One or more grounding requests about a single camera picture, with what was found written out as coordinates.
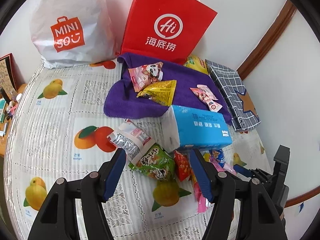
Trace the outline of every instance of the fruit print tablecloth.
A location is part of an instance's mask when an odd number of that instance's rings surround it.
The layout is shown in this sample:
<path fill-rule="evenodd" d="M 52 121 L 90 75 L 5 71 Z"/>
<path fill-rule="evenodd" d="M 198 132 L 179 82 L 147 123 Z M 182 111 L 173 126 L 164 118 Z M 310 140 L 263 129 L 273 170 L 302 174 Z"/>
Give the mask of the fruit print tablecloth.
<path fill-rule="evenodd" d="M 4 167 L 7 206 L 19 239 L 28 238 L 39 203 L 58 178 L 81 179 L 111 159 L 115 148 L 103 139 L 124 119 L 105 116 L 103 105 L 120 75 L 116 61 L 55 70 L 41 66 L 27 85 L 12 120 Z M 160 118 L 133 122 L 163 145 Z M 233 144 L 224 148 L 226 161 L 232 163 L 238 153 L 247 168 L 271 172 L 256 130 L 229 129 Z M 162 199 L 163 188 L 171 201 Z M 132 240 L 201 239 L 212 212 L 210 207 L 197 214 L 190 181 L 163 185 L 127 165 L 103 209 L 113 236 Z M 239 209 L 236 201 L 229 239 L 236 235 Z M 87 239 L 80 200 L 76 210 L 81 239 Z"/>

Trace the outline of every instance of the green snack package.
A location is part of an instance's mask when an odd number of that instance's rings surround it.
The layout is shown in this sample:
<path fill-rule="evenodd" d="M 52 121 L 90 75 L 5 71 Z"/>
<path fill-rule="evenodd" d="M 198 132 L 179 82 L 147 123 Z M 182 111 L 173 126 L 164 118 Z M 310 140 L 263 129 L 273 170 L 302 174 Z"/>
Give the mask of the green snack package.
<path fill-rule="evenodd" d="M 129 167 L 153 179 L 174 179 L 175 162 L 157 143 L 151 146 L 136 165 L 129 163 Z"/>

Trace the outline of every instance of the black robotic claw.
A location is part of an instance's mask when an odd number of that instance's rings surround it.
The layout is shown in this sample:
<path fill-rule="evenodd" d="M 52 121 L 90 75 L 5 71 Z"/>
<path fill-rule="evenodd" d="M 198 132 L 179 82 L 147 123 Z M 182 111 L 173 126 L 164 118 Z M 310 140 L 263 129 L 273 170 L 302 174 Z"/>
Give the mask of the black robotic claw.
<path fill-rule="evenodd" d="M 207 190 L 206 194 L 215 203 L 202 239 L 228 239 L 236 198 L 241 201 L 236 239 L 287 239 L 279 215 L 283 212 L 283 202 L 288 193 L 283 182 L 289 155 L 289 148 L 279 147 L 273 175 L 259 169 L 242 168 L 241 173 L 252 178 L 246 182 L 229 172 L 217 172 L 211 163 L 204 161 L 198 150 L 192 151 L 191 166 L 203 171 L 201 176 L 195 172 L 200 188 L 203 194 Z M 40 240 L 44 235 L 47 240 L 79 240 L 76 198 L 82 201 L 88 239 L 112 240 L 101 203 L 113 195 L 125 160 L 125 151 L 118 149 L 111 161 L 103 163 L 98 172 L 93 171 L 83 179 L 70 182 L 64 178 L 57 179 L 38 212 L 28 240 Z"/>

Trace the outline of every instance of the hi logo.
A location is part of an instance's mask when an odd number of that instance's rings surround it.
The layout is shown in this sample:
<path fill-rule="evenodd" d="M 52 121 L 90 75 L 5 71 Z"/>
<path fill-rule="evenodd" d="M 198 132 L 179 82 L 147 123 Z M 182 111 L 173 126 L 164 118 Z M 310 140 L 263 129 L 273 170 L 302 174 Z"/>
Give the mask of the hi logo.
<path fill-rule="evenodd" d="M 78 17 L 68 20 L 67 17 L 62 16 L 57 19 L 57 22 L 50 27 L 57 52 L 85 45 L 83 29 Z"/>
<path fill-rule="evenodd" d="M 183 29 L 182 20 L 175 14 L 163 14 L 155 21 L 156 34 L 166 40 L 174 39 L 180 35 Z"/>

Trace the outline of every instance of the gray checkered notebook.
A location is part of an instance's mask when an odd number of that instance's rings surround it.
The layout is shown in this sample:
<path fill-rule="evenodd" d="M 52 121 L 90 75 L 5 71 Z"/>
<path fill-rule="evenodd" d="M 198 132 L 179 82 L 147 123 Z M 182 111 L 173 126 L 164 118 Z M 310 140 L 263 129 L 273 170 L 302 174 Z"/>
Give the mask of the gray checkered notebook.
<path fill-rule="evenodd" d="M 210 60 L 205 61 L 211 78 L 227 102 L 235 131 L 254 129 L 260 119 L 238 72 Z"/>

